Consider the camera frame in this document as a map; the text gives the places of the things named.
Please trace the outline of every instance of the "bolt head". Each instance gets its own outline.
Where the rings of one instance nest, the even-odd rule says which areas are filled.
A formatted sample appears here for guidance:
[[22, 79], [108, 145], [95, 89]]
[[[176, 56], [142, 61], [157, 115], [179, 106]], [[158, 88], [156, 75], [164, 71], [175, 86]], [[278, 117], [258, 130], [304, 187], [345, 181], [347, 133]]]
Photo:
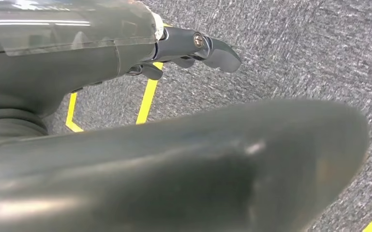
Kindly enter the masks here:
[[198, 48], [202, 47], [204, 44], [203, 36], [200, 33], [194, 35], [194, 45]]

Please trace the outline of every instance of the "gray carpet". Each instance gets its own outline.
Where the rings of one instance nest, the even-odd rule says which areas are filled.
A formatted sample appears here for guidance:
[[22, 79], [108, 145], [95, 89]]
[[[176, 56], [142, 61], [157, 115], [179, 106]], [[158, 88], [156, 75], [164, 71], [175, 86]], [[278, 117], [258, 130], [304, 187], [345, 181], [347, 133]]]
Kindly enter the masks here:
[[[372, 0], [145, 0], [166, 23], [201, 30], [242, 50], [225, 74], [166, 65], [149, 120], [258, 99], [313, 98], [358, 107], [372, 131]], [[146, 79], [122, 77], [78, 94], [85, 130], [134, 124]], [[65, 126], [69, 97], [53, 116]], [[372, 221], [372, 145], [363, 172], [311, 231], [361, 231]]]

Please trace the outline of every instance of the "clear plastic cover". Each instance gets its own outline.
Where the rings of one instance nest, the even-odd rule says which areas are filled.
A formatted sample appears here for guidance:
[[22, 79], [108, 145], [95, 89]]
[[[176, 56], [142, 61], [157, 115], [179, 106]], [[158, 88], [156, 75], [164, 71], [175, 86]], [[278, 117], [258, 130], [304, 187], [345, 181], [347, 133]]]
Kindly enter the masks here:
[[135, 0], [0, 0], [0, 49], [21, 56], [153, 44], [160, 20]]

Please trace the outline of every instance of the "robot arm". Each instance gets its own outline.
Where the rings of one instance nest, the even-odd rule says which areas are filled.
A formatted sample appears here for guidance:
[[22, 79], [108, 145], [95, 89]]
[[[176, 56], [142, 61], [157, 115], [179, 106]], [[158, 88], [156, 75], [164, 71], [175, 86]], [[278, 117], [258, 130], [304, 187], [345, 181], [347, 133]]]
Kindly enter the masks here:
[[153, 62], [241, 60], [134, 0], [0, 0], [0, 232], [297, 232], [349, 184], [368, 128], [328, 101], [265, 101], [62, 136], [64, 95]]

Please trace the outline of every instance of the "dark gray plastic part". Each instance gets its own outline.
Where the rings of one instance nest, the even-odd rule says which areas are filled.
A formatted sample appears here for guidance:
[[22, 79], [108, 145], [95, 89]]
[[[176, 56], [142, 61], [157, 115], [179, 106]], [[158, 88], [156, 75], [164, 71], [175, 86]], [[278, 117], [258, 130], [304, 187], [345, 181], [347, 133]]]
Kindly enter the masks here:
[[330, 101], [264, 101], [0, 145], [0, 232], [298, 232], [366, 159]]

